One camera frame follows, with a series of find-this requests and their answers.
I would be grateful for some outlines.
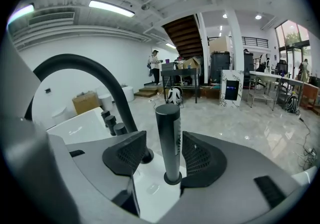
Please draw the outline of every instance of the balcony railing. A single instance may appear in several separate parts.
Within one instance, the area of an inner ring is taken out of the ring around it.
[[[219,37],[208,37],[208,45],[209,41],[216,39]],[[267,39],[264,38],[252,38],[252,37],[242,37],[242,44],[247,46],[259,46],[259,47],[266,47],[269,48],[269,43]]]

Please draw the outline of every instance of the staircase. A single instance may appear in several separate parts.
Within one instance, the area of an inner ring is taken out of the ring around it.
[[[138,93],[135,93],[135,96],[150,98],[158,93],[157,88],[144,87],[139,89]]]
[[[172,21],[162,27],[181,57],[204,55],[198,26],[193,15]]]

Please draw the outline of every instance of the glass door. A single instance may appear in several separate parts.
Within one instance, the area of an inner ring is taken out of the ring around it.
[[[302,53],[301,53],[301,49],[299,48],[295,48],[294,50],[294,76],[292,77],[293,79],[296,78],[298,76],[299,73],[299,66],[302,63]]]
[[[287,55],[287,61],[288,61],[288,74],[290,73],[289,78],[294,78],[293,73],[294,73],[294,51],[292,50],[287,50],[286,51]]]

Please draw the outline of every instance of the fluorescent ceiling light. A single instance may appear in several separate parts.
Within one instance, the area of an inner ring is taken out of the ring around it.
[[[132,11],[127,10],[125,8],[115,6],[112,4],[108,4],[105,2],[101,2],[101,1],[96,1],[96,0],[91,0],[89,3],[89,7],[96,7],[96,8],[101,8],[104,10],[109,10],[109,11],[112,11],[115,13],[123,14],[128,17],[133,17],[135,15],[135,13],[133,13]]]
[[[25,7],[21,8],[21,9],[19,9],[17,12],[14,12],[14,13],[10,16],[10,18],[9,18],[9,20],[8,20],[8,24],[11,23],[11,22],[13,22],[14,20],[18,19],[19,17],[25,15],[25,14],[29,14],[29,13],[33,12],[34,9],[35,9],[35,8],[34,8],[34,6],[33,6],[32,4],[30,4],[30,5],[28,5],[28,6],[25,6]]]
[[[166,45],[169,47],[172,47],[172,48],[176,48],[175,46],[171,45],[170,43],[167,43]]]

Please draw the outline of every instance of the marble floor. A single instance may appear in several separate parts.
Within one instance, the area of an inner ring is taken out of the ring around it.
[[[239,109],[219,106],[215,99],[185,100],[180,110],[181,130],[216,137],[225,141],[251,147],[282,169],[293,175],[303,171],[298,164],[298,155],[303,153],[303,144],[308,129],[294,114],[284,112],[278,105],[271,110],[265,101],[255,100],[250,108],[245,101],[247,92],[242,95]],[[147,146],[162,155],[154,105],[164,104],[163,96],[150,98],[136,97],[129,103],[138,130],[147,131]],[[119,113],[114,106],[111,111],[120,122]],[[310,128],[306,148],[320,152],[320,116],[311,111],[300,110],[301,117]],[[181,155],[182,166],[186,166]]]

